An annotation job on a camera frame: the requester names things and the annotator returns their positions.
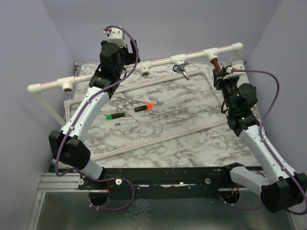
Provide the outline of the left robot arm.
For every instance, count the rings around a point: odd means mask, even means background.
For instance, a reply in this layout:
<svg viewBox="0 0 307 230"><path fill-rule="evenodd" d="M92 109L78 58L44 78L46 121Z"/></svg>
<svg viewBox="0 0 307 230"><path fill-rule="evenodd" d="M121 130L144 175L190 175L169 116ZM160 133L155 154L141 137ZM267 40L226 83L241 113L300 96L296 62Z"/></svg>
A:
<svg viewBox="0 0 307 230"><path fill-rule="evenodd" d="M102 41L100 64L90 79L83 101L61 130L51 131L48 137L56 163L64 163L89 177L89 183L95 189L105 186L105 169L91 159L84 141L99 111L108 103L121 81L128 77L125 66L132 64L135 68L140 61L135 40L131 40L130 44L132 52L116 43Z"/></svg>

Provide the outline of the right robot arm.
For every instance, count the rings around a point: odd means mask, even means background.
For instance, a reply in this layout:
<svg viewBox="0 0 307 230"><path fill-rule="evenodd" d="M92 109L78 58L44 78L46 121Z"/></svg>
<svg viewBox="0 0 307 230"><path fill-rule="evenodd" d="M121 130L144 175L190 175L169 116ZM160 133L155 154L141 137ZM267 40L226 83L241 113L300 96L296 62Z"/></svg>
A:
<svg viewBox="0 0 307 230"><path fill-rule="evenodd" d="M225 187L244 186L258 195L271 213L289 211L307 200L307 176L297 173L264 134L264 121L258 121L251 110L258 102L256 87L249 83L238 85L239 76L234 73L239 72L231 66L214 69L213 86L222 93L222 111L227 113L228 126L252 151L265 176L255 174L240 163L233 163L223 168L221 184Z"/></svg>

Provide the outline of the brown faucet chrome knob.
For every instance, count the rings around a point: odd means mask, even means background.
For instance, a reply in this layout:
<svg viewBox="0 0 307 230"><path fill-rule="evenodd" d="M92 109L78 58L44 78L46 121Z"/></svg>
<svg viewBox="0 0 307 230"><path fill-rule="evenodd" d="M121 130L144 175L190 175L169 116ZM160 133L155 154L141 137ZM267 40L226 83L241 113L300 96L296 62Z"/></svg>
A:
<svg viewBox="0 0 307 230"><path fill-rule="evenodd" d="M214 66L214 69L217 71L217 72L221 72L222 71L222 69L221 69L221 67L220 67L220 65L219 65L219 63L218 63L218 58L213 58L213 59L211 59L211 64Z"/></svg>

